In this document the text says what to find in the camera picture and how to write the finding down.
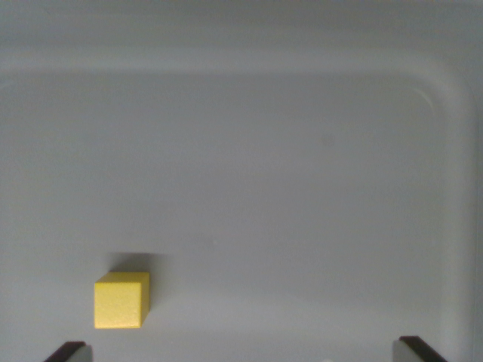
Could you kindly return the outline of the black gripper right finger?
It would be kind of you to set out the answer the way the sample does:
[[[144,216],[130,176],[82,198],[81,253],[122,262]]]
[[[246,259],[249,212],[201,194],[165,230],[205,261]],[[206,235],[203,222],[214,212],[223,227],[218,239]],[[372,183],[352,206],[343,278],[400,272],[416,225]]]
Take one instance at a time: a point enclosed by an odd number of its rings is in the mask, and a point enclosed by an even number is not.
[[[392,362],[447,362],[419,336],[401,336],[392,344]]]

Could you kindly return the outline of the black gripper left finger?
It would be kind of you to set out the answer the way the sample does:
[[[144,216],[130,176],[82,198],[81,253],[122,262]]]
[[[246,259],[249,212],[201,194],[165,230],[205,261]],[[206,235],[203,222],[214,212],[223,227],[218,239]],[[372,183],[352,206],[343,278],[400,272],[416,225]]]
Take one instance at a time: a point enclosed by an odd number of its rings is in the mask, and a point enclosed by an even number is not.
[[[68,341],[54,351],[45,362],[92,362],[92,347],[81,341]]]

